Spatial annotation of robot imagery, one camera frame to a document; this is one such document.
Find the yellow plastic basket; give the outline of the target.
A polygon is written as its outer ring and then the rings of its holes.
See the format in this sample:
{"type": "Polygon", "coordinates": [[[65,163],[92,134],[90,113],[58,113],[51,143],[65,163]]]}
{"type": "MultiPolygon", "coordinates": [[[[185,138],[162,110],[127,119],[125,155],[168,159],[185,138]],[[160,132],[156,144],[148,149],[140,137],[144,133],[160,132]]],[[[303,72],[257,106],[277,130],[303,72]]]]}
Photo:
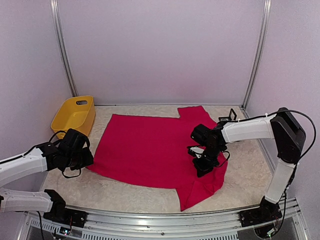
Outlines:
{"type": "Polygon", "coordinates": [[[51,123],[51,129],[54,133],[75,129],[88,137],[95,117],[96,110],[92,96],[71,97],[57,111],[51,123]]]}

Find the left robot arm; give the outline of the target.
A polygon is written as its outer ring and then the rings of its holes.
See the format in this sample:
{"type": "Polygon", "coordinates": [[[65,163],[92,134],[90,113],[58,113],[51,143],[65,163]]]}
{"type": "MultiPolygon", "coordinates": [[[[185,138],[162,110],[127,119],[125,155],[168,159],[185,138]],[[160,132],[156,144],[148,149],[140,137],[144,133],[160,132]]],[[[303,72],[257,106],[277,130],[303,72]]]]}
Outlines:
{"type": "Polygon", "coordinates": [[[40,212],[52,222],[83,228],[88,214],[68,208],[66,201],[53,189],[21,191],[5,188],[5,185],[27,176],[58,169],[81,172],[94,163],[89,138],[76,129],[62,132],[56,141],[34,145],[28,151],[0,161],[0,211],[40,212]]]}

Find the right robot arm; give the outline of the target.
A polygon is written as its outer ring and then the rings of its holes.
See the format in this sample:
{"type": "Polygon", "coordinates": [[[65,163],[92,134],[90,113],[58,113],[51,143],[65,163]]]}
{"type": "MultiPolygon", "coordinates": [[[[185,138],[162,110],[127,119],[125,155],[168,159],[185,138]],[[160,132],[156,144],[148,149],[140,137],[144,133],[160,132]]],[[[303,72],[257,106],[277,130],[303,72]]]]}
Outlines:
{"type": "Polygon", "coordinates": [[[235,142],[257,140],[264,147],[273,142],[277,158],[272,163],[273,172],[268,188],[258,207],[239,212],[242,227],[260,225],[271,221],[284,220],[285,207],[280,200],[286,199],[288,187],[292,184],[300,160],[316,142],[317,130],[313,120],[297,110],[281,107],[272,113],[238,119],[235,111],[218,119],[215,127],[197,125],[190,137],[196,145],[189,146],[188,154],[193,157],[193,165],[199,178],[223,167],[218,157],[226,153],[227,145],[235,142]],[[296,119],[296,115],[306,118],[313,128],[313,138],[305,147],[306,131],[296,119]]]}

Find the magenta t-shirt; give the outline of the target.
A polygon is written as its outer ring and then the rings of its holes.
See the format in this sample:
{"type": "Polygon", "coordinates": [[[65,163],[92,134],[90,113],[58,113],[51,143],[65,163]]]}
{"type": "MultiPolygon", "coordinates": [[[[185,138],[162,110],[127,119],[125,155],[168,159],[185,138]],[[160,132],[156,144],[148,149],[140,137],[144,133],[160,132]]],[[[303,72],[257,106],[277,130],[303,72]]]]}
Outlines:
{"type": "Polygon", "coordinates": [[[101,176],[150,188],[174,189],[184,211],[213,196],[224,184],[227,163],[198,177],[187,148],[195,145],[193,129],[214,128],[202,106],[180,107],[179,117],[113,114],[89,170],[101,176]]]}

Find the black brooch display box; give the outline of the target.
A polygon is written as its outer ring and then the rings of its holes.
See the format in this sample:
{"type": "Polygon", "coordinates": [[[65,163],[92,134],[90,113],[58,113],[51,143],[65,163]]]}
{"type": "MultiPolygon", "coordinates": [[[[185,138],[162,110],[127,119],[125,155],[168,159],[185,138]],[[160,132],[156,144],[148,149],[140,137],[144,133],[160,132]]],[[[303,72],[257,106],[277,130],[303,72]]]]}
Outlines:
{"type": "Polygon", "coordinates": [[[233,108],[230,109],[228,116],[220,116],[219,122],[231,122],[237,119],[237,114],[233,108]]]}

